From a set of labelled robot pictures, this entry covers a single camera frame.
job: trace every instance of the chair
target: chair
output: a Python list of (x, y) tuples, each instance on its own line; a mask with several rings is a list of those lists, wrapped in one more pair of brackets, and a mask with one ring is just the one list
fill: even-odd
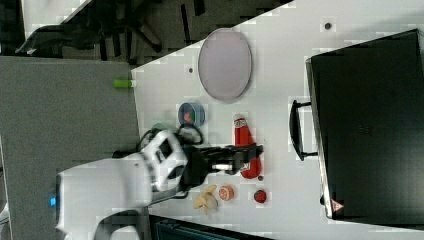
[[(112, 37), (115, 56), (121, 55), (119, 33), (126, 34), (127, 61), (134, 64), (131, 59), (132, 33), (142, 38), (155, 52), (162, 50), (159, 38), (153, 34), (153, 39), (148, 38), (140, 28), (149, 28), (147, 23), (139, 21), (144, 19), (145, 11), (156, 0), (144, 0), (134, 11), (131, 11), (131, 0), (94, 0), (89, 3), (71, 20), (60, 25), (50, 25), (38, 28), (28, 40), (15, 52), (29, 53), (42, 51), (54, 46), (61, 49), (63, 46), (79, 50), (93, 49), (95, 44), (100, 44), (101, 58), (107, 60), (105, 39)], [(118, 4), (125, 5), (125, 16), (117, 19)]]

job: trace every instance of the small bowl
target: small bowl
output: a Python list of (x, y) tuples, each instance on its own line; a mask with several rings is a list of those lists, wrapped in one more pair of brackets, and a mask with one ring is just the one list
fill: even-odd
[(180, 124), (191, 123), (200, 127), (205, 122), (205, 110), (198, 103), (183, 103), (178, 110)]

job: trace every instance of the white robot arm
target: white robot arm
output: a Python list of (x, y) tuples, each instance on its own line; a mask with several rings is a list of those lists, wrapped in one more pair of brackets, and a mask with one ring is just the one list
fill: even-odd
[[(59, 173), (56, 228), (65, 240), (99, 240), (105, 235), (99, 226), (110, 216), (140, 213), (143, 207), (179, 194), (184, 198), (208, 173), (234, 174), (261, 152), (256, 145), (199, 149), (170, 130), (159, 131), (140, 152)], [(108, 230), (109, 236), (114, 230)]]

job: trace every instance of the floor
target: floor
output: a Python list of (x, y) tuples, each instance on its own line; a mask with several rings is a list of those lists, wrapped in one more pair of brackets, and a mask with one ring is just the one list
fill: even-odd
[[(195, 14), (196, 0), (162, 0), (160, 4), (152, 4), (147, 12), (146, 21), (155, 34), (161, 39), (162, 50), (159, 53), (133, 34), (133, 58), (141, 66), (155, 59), (182, 49), (194, 42), (205, 39), (218, 28), (233, 27), (260, 14), (281, 6), (290, 0), (203, 0), (204, 12)], [(133, 6), (142, 0), (133, 0)], [(184, 28), (182, 6), (186, 10), (187, 27)], [(106, 40), (108, 61), (126, 61), (125, 36), (121, 34), (121, 56), (113, 54), (112, 40)], [(63, 48), (63, 57), (68, 59), (100, 60), (100, 46), (94, 50), (76, 50)]]

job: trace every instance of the red bottle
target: red bottle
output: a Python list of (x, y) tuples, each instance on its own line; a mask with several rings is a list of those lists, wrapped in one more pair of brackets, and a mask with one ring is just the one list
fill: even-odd
[[(236, 146), (247, 146), (255, 143), (255, 141), (253, 141), (252, 135), (250, 134), (246, 119), (243, 116), (239, 114), (234, 116), (234, 127)], [(261, 171), (261, 160), (259, 158), (254, 158), (250, 161), (250, 167), (241, 171), (241, 175), (244, 178), (252, 179), (258, 177), (261, 174)]]

